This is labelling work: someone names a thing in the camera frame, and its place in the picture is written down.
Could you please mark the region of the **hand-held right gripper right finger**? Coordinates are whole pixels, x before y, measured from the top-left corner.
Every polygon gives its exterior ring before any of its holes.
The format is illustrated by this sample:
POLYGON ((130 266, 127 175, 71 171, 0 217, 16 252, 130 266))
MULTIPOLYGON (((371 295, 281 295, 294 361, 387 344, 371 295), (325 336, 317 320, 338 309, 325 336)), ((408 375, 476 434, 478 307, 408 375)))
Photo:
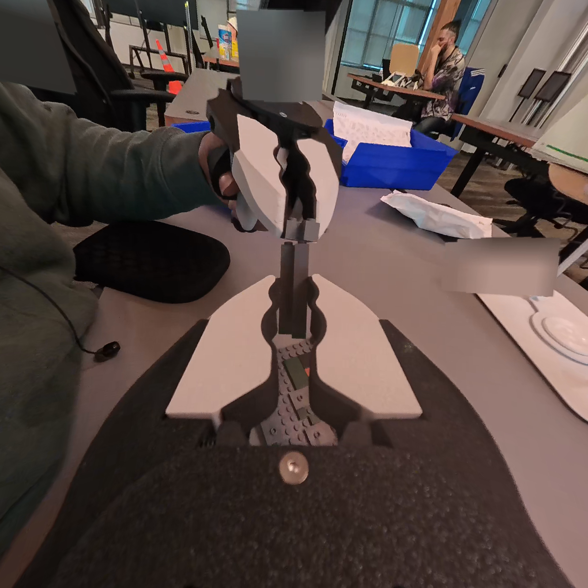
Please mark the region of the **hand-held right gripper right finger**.
POLYGON ((422 408, 377 315, 319 274, 312 285, 313 410, 325 422, 420 417, 422 408))

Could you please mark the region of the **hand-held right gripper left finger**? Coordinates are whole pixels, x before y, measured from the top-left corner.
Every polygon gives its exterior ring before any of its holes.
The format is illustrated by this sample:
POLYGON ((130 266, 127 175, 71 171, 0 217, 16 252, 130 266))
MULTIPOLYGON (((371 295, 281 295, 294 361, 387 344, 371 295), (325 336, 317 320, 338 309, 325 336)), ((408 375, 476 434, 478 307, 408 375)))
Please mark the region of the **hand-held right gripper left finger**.
POLYGON ((244 400, 268 381, 272 369, 273 335, 262 331, 272 308, 268 275, 230 298, 208 320, 165 415, 169 418, 222 422, 234 401, 244 400))

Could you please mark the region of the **small light grey brick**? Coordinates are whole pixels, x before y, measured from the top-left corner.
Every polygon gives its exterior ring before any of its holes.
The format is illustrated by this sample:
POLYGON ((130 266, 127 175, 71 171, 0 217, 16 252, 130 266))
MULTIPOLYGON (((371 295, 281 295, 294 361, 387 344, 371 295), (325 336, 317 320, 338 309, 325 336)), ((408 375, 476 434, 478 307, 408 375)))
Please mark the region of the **small light grey brick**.
POLYGON ((317 242, 319 239, 320 224, 314 219, 289 218, 286 221, 283 239, 302 243, 317 242))

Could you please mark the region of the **dark grey brick column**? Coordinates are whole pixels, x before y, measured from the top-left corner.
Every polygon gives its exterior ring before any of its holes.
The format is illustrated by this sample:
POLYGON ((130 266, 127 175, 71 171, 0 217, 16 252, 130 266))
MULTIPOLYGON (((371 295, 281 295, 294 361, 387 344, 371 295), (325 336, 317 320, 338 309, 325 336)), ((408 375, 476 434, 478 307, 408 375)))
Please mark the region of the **dark grey brick column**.
POLYGON ((279 334, 307 338, 309 244, 285 242, 281 246, 279 279, 279 334))

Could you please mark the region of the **person's left forearm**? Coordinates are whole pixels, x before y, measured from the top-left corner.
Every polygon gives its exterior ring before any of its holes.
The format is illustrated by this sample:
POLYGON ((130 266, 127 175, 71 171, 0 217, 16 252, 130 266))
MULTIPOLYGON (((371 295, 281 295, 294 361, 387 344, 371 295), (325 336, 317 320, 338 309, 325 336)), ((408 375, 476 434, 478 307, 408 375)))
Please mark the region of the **person's left forearm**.
POLYGON ((1 83, 1 231, 33 214, 51 224, 154 221, 219 203, 202 140, 176 128, 124 132, 1 83))

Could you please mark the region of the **white paper sheet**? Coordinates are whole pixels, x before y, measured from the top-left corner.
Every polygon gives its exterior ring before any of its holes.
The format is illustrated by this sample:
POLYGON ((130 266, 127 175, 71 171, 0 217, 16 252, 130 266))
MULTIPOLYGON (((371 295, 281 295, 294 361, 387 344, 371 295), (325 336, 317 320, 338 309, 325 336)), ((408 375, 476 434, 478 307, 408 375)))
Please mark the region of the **white paper sheet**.
POLYGON ((411 147, 412 123, 393 116, 334 102, 334 136, 347 141, 342 161, 347 164, 360 143, 411 147))

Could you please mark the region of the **grey green brick build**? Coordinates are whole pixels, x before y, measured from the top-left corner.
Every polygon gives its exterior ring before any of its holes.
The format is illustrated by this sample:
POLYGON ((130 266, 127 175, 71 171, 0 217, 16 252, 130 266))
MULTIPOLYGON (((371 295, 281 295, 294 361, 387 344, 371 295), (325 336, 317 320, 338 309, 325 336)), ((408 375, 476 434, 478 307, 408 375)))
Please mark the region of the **grey green brick build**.
POLYGON ((251 430, 252 446, 335 446, 337 434, 311 408, 311 339, 276 350, 278 397, 273 413, 251 430))

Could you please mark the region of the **white crumpled paper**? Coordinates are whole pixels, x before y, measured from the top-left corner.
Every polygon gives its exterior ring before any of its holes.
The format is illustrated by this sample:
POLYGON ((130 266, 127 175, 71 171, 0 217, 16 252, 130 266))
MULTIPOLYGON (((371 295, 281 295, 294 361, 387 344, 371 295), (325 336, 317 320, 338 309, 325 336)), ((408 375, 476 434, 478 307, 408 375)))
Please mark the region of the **white crumpled paper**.
POLYGON ((414 194, 394 190, 382 196, 380 201, 413 220, 418 228, 425 231, 457 239, 482 239, 493 236, 493 221, 490 218, 461 212, 414 194))

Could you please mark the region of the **large window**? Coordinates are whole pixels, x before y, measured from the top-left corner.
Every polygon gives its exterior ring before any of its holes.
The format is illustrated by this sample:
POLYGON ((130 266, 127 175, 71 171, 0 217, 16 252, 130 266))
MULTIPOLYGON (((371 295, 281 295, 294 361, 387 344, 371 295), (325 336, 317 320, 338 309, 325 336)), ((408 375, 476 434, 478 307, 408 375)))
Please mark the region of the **large window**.
POLYGON ((353 1, 342 64, 379 69, 397 43, 416 45, 421 54, 438 5, 438 1, 353 1))

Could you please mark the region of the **white mat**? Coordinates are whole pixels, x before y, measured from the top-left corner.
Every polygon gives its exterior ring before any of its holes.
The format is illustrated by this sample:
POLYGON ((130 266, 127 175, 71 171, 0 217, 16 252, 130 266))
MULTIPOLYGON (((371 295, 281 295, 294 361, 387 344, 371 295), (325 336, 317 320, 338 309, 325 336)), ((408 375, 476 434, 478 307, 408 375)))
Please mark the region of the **white mat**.
MULTIPOLYGON (((512 340, 548 381, 564 404, 581 420, 587 421, 587 364, 575 362, 549 347, 530 324, 534 309, 528 298, 478 294, 512 340)), ((544 297, 541 310, 569 318, 587 327, 587 315, 560 293, 544 297)))

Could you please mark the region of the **blue chair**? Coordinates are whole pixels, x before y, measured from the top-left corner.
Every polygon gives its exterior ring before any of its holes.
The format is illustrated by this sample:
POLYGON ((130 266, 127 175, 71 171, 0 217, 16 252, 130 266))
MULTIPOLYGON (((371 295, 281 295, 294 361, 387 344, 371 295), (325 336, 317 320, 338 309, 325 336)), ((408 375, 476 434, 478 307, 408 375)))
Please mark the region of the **blue chair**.
POLYGON ((453 114, 467 115, 481 91, 485 69, 466 67, 458 91, 458 102, 453 114))

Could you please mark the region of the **black office chair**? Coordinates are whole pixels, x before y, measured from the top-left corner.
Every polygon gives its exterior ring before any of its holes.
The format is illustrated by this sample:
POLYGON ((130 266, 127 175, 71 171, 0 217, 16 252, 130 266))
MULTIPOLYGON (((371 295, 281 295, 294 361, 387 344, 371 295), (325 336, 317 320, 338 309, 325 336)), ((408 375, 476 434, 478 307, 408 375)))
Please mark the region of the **black office chair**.
POLYGON ((79 118, 99 125, 135 132, 146 129, 146 109, 156 104, 159 126, 165 126, 166 104, 175 95, 167 92, 169 82, 187 76, 164 70, 141 73, 153 89, 135 87, 115 54, 92 23, 80 1, 48 1, 73 76, 75 94, 32 88, 41 101, 60 102, 79 118))

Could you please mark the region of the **person's green sweatshirt torso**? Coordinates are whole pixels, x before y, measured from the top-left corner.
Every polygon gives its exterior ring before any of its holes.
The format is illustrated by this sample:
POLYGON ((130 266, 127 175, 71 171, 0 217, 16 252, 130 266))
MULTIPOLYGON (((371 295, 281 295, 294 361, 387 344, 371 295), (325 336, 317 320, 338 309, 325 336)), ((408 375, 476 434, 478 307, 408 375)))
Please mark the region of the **person's green sweatshirt torso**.
POLYGON ((26 524, 66 453, 96 296, 74 285, 71 248, 1 173, 1 554, 26 524))

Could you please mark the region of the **black framed sign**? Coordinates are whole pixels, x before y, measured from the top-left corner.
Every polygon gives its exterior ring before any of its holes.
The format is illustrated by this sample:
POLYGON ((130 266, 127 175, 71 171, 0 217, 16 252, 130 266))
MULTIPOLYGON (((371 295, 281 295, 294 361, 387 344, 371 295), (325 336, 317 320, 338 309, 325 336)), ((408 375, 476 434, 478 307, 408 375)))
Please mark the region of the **black framed sign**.
POLYGON ((520 88, 517 96, 521 99, 530 99, 542 78, 544 77, 546 70, 540 68, 533 68, 524 84, 520 88))
POLYGON ((555 70, 547 81, 535 94, 534 99, 547 104, 552 104, 561 95, 567 86, 571 74, 569 72, 555 70))

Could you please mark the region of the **white box with green stripe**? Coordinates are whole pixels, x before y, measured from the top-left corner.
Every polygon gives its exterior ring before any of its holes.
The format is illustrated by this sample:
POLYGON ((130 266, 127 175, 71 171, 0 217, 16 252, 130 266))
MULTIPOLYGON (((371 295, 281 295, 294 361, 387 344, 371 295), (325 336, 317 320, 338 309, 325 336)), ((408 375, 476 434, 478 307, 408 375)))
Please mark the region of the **white box with green stripe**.
POLYGON ((530 154, 587 174, 587 97, 548 128, 530 154))

